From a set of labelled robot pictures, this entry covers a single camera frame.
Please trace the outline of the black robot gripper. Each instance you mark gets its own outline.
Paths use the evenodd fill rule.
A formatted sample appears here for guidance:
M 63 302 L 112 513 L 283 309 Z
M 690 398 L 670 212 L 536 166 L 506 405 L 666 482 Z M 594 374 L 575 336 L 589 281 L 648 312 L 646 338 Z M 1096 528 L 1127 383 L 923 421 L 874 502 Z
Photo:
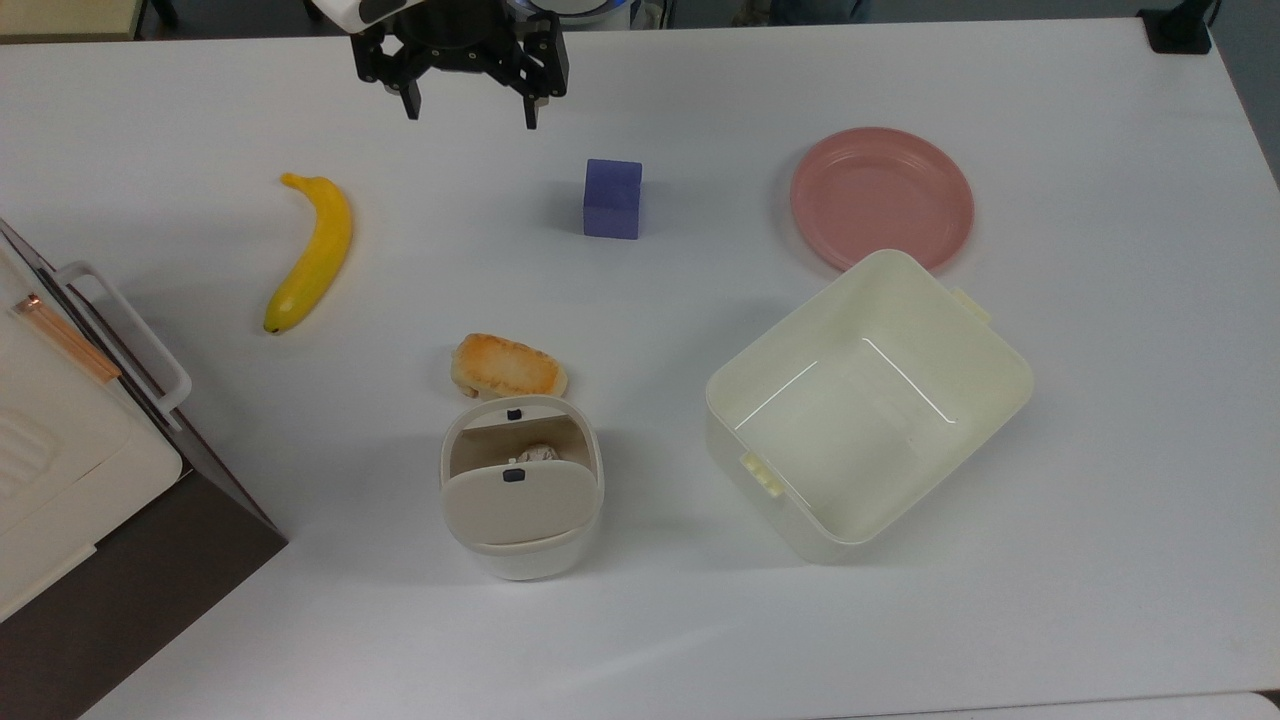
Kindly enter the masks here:
M 517 92 L 527 129 L 539 111 L 568 88 L 570 63 L 557 14 L 513 18 L 504 1 L 417 1 L 390 17 L 399 50 L 388 54 L 388 24 L 349 36 L 355 69 L 362 82 L 396 95 L 404 114 L 417 120 L 417 77 L 429 69 L 493 76 Z

